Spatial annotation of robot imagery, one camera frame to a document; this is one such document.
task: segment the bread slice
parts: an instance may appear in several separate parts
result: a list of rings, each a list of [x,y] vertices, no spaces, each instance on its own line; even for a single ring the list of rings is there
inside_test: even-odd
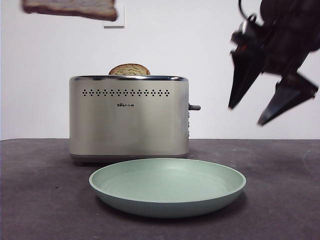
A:
[[[126,63],[111,69],[109,75],[150,75],[150,71],[140,64]]]
[[[115,0],[22,0],[28,13],[80,16],[91,19],[115,21]]]

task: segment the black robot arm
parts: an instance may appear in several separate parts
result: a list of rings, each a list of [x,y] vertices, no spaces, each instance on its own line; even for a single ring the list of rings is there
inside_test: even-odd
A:
[[[233,109],[260,73],[282,76],[275,94],[261,114],[264,125],[283,112],[314,98],[318,86],[297,72],[308,54],[320,48],[320,0],[262,0],[264,24],[254,14],[246,18],[231,40],[234,63],[229,108]]]

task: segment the cable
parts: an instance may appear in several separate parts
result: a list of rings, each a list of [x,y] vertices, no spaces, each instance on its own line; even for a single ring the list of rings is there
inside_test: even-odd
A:
[[[253,13],[253,14],[251,14],[250,16],[247,16],[247,15],[244,13],[243,9],[242,9],[241,1],[242,1],[242,0],[238,0],[238,6],[239,6],[239,11],[240,11],[242,17],[243,17],[244,19],[248,19],[248,20],[251,21],[251,22],[256,22],[256,20],[257,20],[257,15]]]

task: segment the toaster brand logo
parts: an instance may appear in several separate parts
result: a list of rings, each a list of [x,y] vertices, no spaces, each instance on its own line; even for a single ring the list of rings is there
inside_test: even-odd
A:
[[[134,104],[123,104],[122,102],[120,102],[116,106],[125,108],[125,107],[134,107],[135,105]]]

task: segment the toaster lever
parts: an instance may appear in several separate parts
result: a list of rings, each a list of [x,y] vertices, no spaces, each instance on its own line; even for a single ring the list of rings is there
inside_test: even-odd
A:
[[[199,111],[200,109],[201,109],[201,106],[189,104],[189,110]]]

